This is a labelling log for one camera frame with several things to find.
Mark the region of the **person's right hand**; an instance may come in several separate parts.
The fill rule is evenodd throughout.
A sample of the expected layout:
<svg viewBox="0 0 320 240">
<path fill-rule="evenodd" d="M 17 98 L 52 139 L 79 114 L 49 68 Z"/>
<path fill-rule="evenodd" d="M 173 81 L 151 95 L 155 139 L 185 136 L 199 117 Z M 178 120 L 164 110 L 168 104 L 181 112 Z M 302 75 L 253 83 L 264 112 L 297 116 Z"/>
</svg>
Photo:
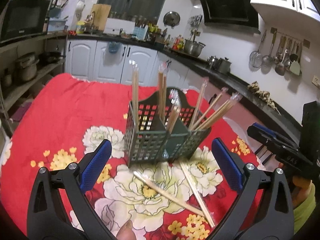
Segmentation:
<svg viewBox="0 0 320 240">
<path fill-rule="evenodd" d="M 295 186 L 295 191 L 298 193 L 309 194 L 312 188 L 312 180 L 301 176 L 293 176 L 292 182 Z"/>
</svg>

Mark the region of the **person's left hand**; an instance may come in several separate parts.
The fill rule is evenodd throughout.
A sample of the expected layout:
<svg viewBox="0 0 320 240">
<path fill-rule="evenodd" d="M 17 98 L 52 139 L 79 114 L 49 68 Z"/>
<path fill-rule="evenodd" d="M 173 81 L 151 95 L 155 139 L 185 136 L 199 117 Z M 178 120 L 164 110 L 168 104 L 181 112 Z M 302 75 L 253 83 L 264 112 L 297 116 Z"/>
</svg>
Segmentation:
<svg viewBox="0 0 320 240">
<path fill-rule="evenodd" d="M 136 240 L 136 235 L 134 233 L 132 221 L 129 219 L 118 231 L 116 238 L 117 240 Z"/>
</svg>

